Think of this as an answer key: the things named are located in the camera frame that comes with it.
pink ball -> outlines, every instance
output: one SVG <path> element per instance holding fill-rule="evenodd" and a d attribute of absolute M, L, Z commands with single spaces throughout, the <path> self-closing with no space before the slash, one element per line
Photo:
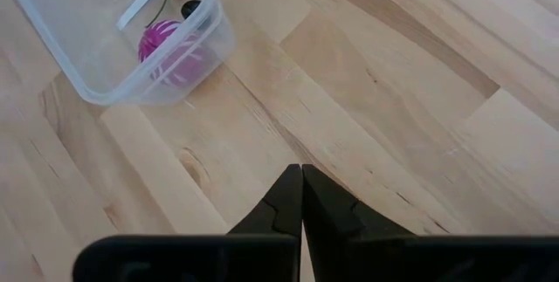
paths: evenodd
<path fill-rule="evenodd" d="M 144 61 L 155 49 L 168 38 L 181 23 L 178 21 L 164 20 L 150 25 L 141 37 L 138 46 L 138 57 Z M 190 34 L 184 41 L 163 60 L 163 62 L 152 72 L 149 77 L 158 79 L 172 65 L 198 42 L 200 36 L 196 33 Z M 190 54 L 183 57 L 181 61 L 161 82 L 167 86 L 185 87 L 197 82 L 205 73 L 205 62 L 207 52 L 201 45 L 190 50 Z"/>

wood grain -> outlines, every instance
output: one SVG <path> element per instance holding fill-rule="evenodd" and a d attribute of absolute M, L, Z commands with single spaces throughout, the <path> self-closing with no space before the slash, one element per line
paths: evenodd
<path fill-rule="evenodd" d="M 95 107 L 0 0 L 0 280 L 69 281 L 116 233 L 225 233 L 290 163 L 417 234 L 559 231 L 556 0 L 222 1 L 238 47 L 185 100 Z M 124 78 L 159 3 L 84 67 Z"/>

cherry stem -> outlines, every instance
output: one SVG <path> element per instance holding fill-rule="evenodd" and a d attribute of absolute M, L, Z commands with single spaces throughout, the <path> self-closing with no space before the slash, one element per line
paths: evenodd
<path fill-rule="evenodd" d="M 150 25 L 152 25 L 157 18 L 159 17 L 159 15 L 161 15 L 161 12 L 163 11 L 163 8 L 165 8 L 165 4 L 167 3 L 167 0 L 163 0 L 163 4 L 161 5 L 161 8 L 159 9 L 159 11 L 157 11 L 157 14 L 155 15 L 155 17 L 149 22 L 148 25 L 146 25 L 146 29 L 149 28 Z"/>

black ball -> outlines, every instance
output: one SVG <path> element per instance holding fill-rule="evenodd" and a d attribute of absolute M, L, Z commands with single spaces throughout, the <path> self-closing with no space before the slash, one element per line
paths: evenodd
<path fill-rule="evenodd" d="M 188 2 L 184 3 L 183 7 L 181 8 L 181 14 L 183 15 L 184 19 L 189 17 L 198 5 L 200 4 L 199 0 L 189 0 Z"/>

clear plastic container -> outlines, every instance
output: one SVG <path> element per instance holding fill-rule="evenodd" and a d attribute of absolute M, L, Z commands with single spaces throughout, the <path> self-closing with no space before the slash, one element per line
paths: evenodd
<path fill-rule="evenodd" d="M 138 42 L 163 0 L 19 0 L 79 95 L 99 105 L 176 102 L 231 53 L 235 39 L 219 0 L 201 0 L 183 21 L 186 1 L 168 0 L 158 20 L 182 23 L 140 62 Z M 201 60 L 195 68 L 193 57 Z M 185 69 L 193 70 L 186 79 Z M 172 82 L 177 76 L 182 82 Z"/>

